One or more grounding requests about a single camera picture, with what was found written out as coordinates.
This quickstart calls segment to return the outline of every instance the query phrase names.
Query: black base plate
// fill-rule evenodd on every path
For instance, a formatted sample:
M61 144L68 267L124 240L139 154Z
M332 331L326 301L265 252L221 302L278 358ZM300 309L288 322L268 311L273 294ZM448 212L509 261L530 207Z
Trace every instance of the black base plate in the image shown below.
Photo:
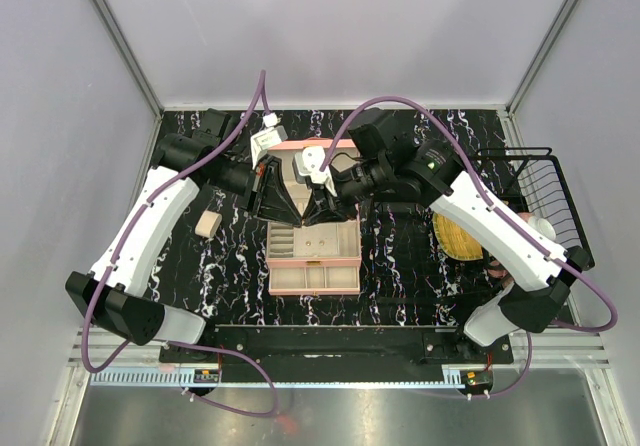
M455 328L211 326L200 344L240 350L278 382L441 381L443 364L486 364L489 352L493 364L513 362L508 337L481 349ZM165 363L216 360L175 347L160 352ZM223 369L225 382L262 380L233 356L223 359Z

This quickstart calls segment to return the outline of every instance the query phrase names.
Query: small beige sponge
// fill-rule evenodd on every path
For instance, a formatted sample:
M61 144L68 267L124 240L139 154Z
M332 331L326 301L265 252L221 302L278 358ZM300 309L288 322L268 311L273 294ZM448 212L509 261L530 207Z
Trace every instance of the small beige sponge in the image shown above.
M222 216L213 211L205 211L196 225L196 234L203 238L213 238L222 222Z

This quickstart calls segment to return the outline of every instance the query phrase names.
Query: metal frame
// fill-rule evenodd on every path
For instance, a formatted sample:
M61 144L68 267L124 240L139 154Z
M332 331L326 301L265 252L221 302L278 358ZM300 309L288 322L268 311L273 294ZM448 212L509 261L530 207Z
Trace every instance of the metal frame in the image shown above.
M479 110L488 110L495 111L498 109L504 108L503 103L429 103L418 101L427 109L479 109ZM352 102L344 102L344 103L314 103L314 104L305 104L305 103L278 103L269 102L269 106L273 110L300 110L300 109L310 109L310 110L353 110L360 106L362 103L352 103ZM244 111L247 108L247 103L212 103L212 102L199 102L199 103L182 103L179 105L167 105L164 108L164 111L205 111L209 108L214 109L222 109L225 111ZM376 105L376 108L380 109L412 109L411 106L407 106L406 104L401 103L380 103ZM261 106L256 107L256 111L260 111Z
M607 444L635 445L613 372L610 369L589 370L585 371L585 378Z
M58 408L44 444L49 446L71 444L90 376L82 365L70 364L65 368L61 382L62 388L54 400Z
M538 47L536 54L533 57L533 60L529 64L527 68L527 72L522 77L520 84L516 88L515 93L506 104L506 109L510 113L515 113L524 96L527 94L529 87L533 83L534 79L538 75L540 68L542 68L542 64L547 59L549 52L553 48L553 45L556 43L560 33L564 29L567 21L573 14L573 11L576 9L580 0L564 0L556 17L553 19L551 26L549 27L547 34L545 35L542 43Z
M118 53L120 53L120 57L122 61L127 66L127 69L131 73L133 80L135 81L138 89L144 96L145 101L147 102L149 108L153 112L156 118L162 115L162 104L160 100L156 96L156 93L153 91L153 87L149 83L149 80L145 76L138 60L133 54L133 50L129 46L122 29L118 25L118 21L116 20L111 8L109 7L109 3L107 0L91 0L102 24L104 24L105 29L113 44L115 45Z

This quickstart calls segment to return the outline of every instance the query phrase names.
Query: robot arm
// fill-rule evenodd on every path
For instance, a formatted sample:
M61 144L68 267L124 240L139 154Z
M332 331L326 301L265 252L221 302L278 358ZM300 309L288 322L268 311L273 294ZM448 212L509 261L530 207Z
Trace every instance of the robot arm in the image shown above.
M317 174L307 171L309 165L302 162L306 150L302 159L296 157L294 167L301 171L299 180L312 190L303 224L355 217L355 205L367 198L429 207L473 236L514 278L515 284L477 308L467 320L464 333L471 340L489 346L519 328L542 332L555 319L575 278L551 260L561 259L582 270L589 261L586 251L578 247L567 251L547 239L487 188L494 203L493 208L488 208L448 144L430 141L416 145L413 132L399 130L389 112L364 111L352 123L349 133L362 161L345 171L331 169L335 193L326 187L326 180L318 184L314 181ZM550 256L543 256L507 225L496 214L496 208L536 238Z
M170 134L160 142L142 192L107 251L88 274L73 272L67 280L67 292L85 315L98 285L96 278L102 277L108 267L113 268L95 308L93 324L138 345L151 340L193 344L200 339L205 327L202 317L153 302L143 295L160 250L184 210L205 184L237 194L240 207L248 214L298 226L301 224L300 213L282 180L280 160L264 153L270 145L286 139L286 135L281 128L267 127L251 138L253 164L221 155L167 188L135 222L117 264L111 264L120 237L134 224L132 218L140 206L147 203L149 195L178 172L206 156L233 127L235 123L231 116L209 110L200 129L192 137Z

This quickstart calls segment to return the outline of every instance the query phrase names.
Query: silver metal floor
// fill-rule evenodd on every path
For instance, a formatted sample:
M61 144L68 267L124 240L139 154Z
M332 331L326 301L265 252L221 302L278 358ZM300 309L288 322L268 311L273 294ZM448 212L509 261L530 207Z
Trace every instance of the silver metal floor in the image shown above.
M515 372L496 373L502 387ZM216 400L266 410L268 390L221 389ZM176 389L93 386L78 445L603 445L578 371L534 370L496 400L437 399L399 390L281 390L285 413L253 419L190 403Z

